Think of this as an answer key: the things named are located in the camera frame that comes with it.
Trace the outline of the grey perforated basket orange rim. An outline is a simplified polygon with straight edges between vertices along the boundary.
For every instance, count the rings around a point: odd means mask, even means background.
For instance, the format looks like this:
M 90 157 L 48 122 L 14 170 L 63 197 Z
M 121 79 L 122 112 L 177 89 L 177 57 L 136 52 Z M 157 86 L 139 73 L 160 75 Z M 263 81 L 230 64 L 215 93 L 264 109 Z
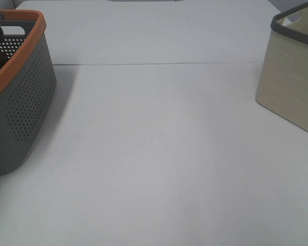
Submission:
M 51 105 L 56 76 L 43 13 L 0 10 L 0 176 L 25 160 Z

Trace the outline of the beige fabric bin grey rim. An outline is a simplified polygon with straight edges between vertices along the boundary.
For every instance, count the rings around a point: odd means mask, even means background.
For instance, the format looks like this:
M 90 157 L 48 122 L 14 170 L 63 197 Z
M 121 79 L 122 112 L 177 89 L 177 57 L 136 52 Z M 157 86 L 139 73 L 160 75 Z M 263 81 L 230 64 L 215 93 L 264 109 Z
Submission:
M 273 17 L 255 100 L 308 132 L 308 2 Z

